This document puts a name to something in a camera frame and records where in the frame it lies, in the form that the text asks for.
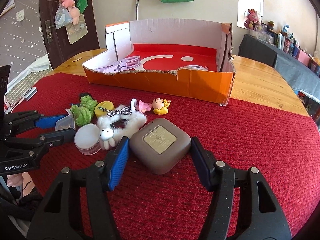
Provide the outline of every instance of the white fluffy plush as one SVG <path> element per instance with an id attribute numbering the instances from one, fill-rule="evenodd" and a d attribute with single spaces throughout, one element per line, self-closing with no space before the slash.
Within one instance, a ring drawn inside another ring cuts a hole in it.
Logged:
<path id="1" fill-rule="evenodd" d="M 124 108 L 124 105 L 119 105 L 115 110 L 121 110 Z M 118 145 L 118 143 L 121 141 L 123 136 L 127 136 L 128 138 L 131 138 L 131 136 L 136 133 L 146 122 L 147 118 L 144 114 L 140 113 L 139 111 L 132 111 L 132 115 L 125 115 L 125 114 L 116 114 L 112 117 L 107 117 L 107 115 L 101 116 L 98 118 L 97 125 L 100 128 L 100 134 L 103 135 L 102 132 L 103 129 L 111 128 L 111 124 L 119 121 L 121 119 L 126 119 L 127 121 L 124 124 L 124 129 L 122 128 L 112 128 L 113 130 L 113 139 L 115 141 L 115 144 Z M 100 140 L 101 148 L 108 150 L 111 147 L 114 147 L 113 145 L 110 145 L 108 143 L 110 139 L 103 141 Z"/>

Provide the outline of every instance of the round plastic container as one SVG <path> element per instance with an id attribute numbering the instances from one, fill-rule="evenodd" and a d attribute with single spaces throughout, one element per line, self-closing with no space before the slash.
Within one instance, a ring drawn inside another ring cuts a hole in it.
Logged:
<path id="1" fill-rule="evenodd" d="M 75 145 L 84 155 L 93 155 L 101 150 L 99 143 L 100 129 L 93 123 L 82 126 L 75 135 Z"/>

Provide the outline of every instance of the bottle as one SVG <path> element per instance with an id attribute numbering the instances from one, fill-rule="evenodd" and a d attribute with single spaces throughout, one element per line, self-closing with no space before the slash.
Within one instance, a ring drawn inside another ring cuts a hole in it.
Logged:
<path id="1" fill-rule="evenodd" d="M 320 76 L 320 66 L 317 66 L 316 69 L 315 69 L 315 74 L 317 77 Z"/>
<path id="2" fill-rule="evenodd" d="M 285 41 L 285 37 L 282 36 L 282 41 L 281 41 L 281 50 L 284 49 L 284 41 Z"/>
<path id="3" fill-rule="evenodd" d="M 288 54 L 290 54 L 290 55 L 292 56 L 293 50 L 294 50 L 294 46 L 293 46 L 293 44 L 291 43 L 291 44 L 290 44 L 290 47 L 289 47 Z"/>
<path id="4" fill-rule="evenodd" d="M 292 56 L 293 56 L 294 58 L 297 57 L 298 51 L 299 51 L 299 49 L 298 49 L 298 47 L 295 45 L 295 46 L 294 46 L 294 49 L 293 49 L 293 54 L 292 54 Z"/>
<path id="5" fill-rule="evenodd" d="M 282 40 L 282 34 L 280 33 L 278 36 L 278 49 L 281 49 L 281 40 Z"/>
<path id="6" fill-rule="evenodd" d="M 285 38 L 284 39 L 284 47 L 283 47 L 283 51 L 285 53 L 289 53 L 290 44 L 291 44 L 290 40 L 288 38 Z"/>

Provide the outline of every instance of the pink bunny plush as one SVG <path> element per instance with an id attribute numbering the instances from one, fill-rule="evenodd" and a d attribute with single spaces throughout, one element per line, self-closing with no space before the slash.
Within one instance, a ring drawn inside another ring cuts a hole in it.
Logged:
<path id="1" fill-rule="evenodd" d="M 258 22 L 257 12 L 254 9 L 248 9 L 248 12 L 249 14 L 247 15 L 247 20 L 244 22 L 244 27 L 253 30 Z"/>
<path id="2" fill-rule="evenodd" d="M 64 8 L 74 7 L 75 3 L 73 0 L 61 0 L 61 6 Z"/>

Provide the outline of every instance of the wooden table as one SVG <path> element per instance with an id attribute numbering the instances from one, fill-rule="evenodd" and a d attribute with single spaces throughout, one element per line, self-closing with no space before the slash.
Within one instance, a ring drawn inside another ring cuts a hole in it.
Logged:
<path id="1" fill-rule="evenodd" d="M 86 76 L 82 63 L 105 50 L 96 49 L 79 53 L 58 66 L 50 74 L 67 73 Z M 252 59 L 233 57 L 236 79 L 231 98 L 309 116 L 293 90 L 276 70 Z"/>

